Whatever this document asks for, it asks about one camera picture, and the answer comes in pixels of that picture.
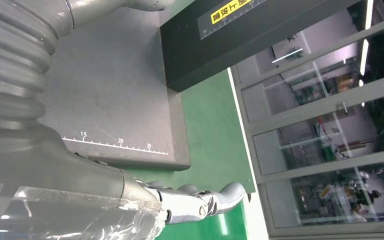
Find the green floor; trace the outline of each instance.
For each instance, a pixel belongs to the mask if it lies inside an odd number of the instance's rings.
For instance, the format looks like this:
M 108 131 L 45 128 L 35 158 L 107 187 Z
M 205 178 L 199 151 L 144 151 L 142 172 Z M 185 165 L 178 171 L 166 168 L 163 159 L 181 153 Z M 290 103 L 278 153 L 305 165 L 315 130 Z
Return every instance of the green floor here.
M 128 169 L 135 177 L 172 188 L 194 184 L 219 191 L 239 182 L 254 192 L 251 170 L 227 71 L 182 92 L 191 167 L 185 171 Z
M 193 0 L 177 0 L 172 16 Z M 128 169 L 146 182 L 161 181 L 172 188 L 194 184 L 202 190 L 219 191 L 239 182 L 255 192 L 251 169 L 227 71 L 182 92 L 191 167 L 185 171 Z M 169 225 L 157 240 L 246 240 L 244 207 L 201 222 Z

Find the fluorescent light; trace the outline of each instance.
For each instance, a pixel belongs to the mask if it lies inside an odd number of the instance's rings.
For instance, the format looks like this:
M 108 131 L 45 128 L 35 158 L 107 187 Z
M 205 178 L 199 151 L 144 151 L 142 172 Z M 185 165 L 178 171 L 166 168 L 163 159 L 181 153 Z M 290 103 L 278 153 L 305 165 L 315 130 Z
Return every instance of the fluorescent light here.
M 360 73 L 362 76 L 364 76 L 364 73 L 366 72 L 366 61 L 367 61 L 368 51 L 369 51 L 369 42 L 367 41 L 367 39 L 364 39 L 363 51 L 361 54 L 361 65 L 360 65 Z
M 367 0 L 367 12 L 365 14 L 365 29 L 372 26 L 373 0 Z
M 226 223 L 225 215 L 220 214 L 217 217 L 218 217 L 218 221 L 220 223 L 221 235 L 227 236 L 229 234 L 229 231 L 228 231 L 228 225 Z
M 285 56 L 283 56 L 283 57 L 281 57 L 281 58 L 278 58 L 278 59 L 272 61 L 271 63 L 274 64 L 274 63 L 276 63 L 276 62 L 279 62 L 280 60 L 285 59 L 285 58 L 287 58 L 287 57 L 289 57 L 289 56 L 291 56 L 291 55 L 294 55 L 294 54 L 296 54 L 296 53 L 298 53 L 298 52 L 301 52 L 302 50 L 303 50 L 303 49 L 300 48 L 300 49 L 298 49 L 298 50 L 296 50 L 296 51 L 293 51 L 293 52 L 289 53 L 288 55 L 285 55 Z
M 70 238 L 70 237 L 78 236 L 78 235 L 81 235 L 81 234 L 82 234 L 81 232 L 73 232 L 73 233 L 67 233 L 67 234 L 63 234 L 63 235 L 48 236 L 48 237 L 46 237 L 46 239 Z

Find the plastic wrap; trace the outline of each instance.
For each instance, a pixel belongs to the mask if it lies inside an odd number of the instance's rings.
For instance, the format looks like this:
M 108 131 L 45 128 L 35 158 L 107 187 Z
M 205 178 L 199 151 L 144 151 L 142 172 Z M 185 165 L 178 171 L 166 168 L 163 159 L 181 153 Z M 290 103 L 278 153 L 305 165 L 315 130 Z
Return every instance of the plastic wrap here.
M 167 212 L 158 201 L 130 201 L 75 192 L 20 187 L 0 200 L 0 239 L 153 240 Z

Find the warning sticker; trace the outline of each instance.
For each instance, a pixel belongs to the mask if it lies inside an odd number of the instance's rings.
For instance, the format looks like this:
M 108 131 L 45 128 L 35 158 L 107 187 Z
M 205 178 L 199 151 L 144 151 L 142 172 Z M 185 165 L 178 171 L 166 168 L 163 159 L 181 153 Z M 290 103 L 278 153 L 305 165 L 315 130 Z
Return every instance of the warning sticker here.
M 212 24 L 213 25 L 216 24 L 217 22 L 221 21 L 225 17 L 229 16 L 231 13 L 235 12 L 236 10 L 242 8 L 247 3 L 252 1 L 253 0 L 232 0 L 228 4 L 224 5 L 219 10 L 211 14 Z

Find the gray table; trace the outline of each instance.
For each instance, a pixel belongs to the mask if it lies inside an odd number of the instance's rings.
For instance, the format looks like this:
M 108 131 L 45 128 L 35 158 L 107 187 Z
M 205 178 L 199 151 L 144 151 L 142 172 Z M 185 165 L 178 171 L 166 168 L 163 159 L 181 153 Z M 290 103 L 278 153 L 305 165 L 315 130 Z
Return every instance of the gray table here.
M 120 167 L 190 166 L 181 98 L 166 88 L 156 12 L 121 8 L 59 41 L 40 121 L 68 149 Z

